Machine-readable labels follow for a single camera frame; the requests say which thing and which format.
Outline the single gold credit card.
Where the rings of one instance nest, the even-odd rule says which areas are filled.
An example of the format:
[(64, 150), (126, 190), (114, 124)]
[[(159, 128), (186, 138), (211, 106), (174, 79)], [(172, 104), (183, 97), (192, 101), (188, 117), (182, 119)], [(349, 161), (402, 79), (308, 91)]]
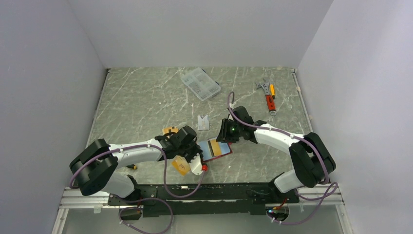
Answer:
[(182, 156), (176, 156), (172, 161), (172, 165), (182, 176), (191, 171), (189, 163)]

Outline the gold credit card stack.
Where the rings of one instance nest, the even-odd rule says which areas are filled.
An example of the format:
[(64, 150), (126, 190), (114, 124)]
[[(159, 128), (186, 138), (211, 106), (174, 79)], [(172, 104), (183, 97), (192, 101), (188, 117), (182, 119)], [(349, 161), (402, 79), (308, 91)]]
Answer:
[(165, 135), (167, 133), (177, 133), (179, 129), (175, 126), (170, 126), (162, 129), (162, 133)]

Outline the gold card with black stripe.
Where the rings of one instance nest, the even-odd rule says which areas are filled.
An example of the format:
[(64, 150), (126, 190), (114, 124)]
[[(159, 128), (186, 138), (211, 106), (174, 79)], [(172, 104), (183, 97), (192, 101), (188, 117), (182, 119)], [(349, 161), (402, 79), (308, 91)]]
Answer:
[(207, 143), (212, 158), (225, 156), (232, 152), (228, 143), (218, 142), (216, 139), (210, 139)]

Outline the red leather card holder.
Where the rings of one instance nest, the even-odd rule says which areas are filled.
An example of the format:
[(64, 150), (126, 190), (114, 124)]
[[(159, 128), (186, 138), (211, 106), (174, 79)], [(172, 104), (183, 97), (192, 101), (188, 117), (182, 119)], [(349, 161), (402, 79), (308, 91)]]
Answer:
[(212, 161), (232, 153), (230, 144), (218, 142), (216, 138), (198, 142), (202, 152), (202, 160), (205, 162)]

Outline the silver VIP credit card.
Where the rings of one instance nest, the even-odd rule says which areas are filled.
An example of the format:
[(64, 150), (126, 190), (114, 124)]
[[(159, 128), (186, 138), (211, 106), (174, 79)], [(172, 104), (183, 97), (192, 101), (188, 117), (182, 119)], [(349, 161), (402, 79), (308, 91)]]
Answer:
[(198, 126), (197, 129), (200, 131), (207, 131), (210, 129), (209, 125), (209, 116), (208, 115), (199, 115), (197, 117)]

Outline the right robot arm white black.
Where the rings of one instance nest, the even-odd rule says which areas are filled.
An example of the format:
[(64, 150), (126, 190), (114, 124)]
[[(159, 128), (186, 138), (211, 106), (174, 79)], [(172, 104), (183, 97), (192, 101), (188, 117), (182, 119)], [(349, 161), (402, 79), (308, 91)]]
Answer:
[(290, 156), (293, 169), (281, 173), (269, 183), (268, 195), (274, 202), (281, 202), (293, 189), (313, 188), (322, 181), (328, 181), (327, 176), (337, 167), (318, 134), (293, 134), (265, 121), (254, 121), (243, 106), (234, 108), (222, 120), (216, 140), (236, 143), (241, 138), (271, 146)]

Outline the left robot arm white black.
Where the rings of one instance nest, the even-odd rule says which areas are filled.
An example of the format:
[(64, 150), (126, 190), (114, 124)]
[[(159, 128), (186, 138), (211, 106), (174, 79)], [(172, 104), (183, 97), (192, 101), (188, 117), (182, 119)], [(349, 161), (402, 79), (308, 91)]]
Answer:
[(116, 169), (141, 162), (166, 162), (176, 156), (182, 156), (195, 175), (203, 176), (207, 170), (197, 134), (189, 126), (132, 144), (97, 139), (70, 163), (73, 175), (69, 186), (79, 188), (83, 196), (107, 192), (132, 205), (141, 198), (141, 190), (133, 176), (121, 175)]

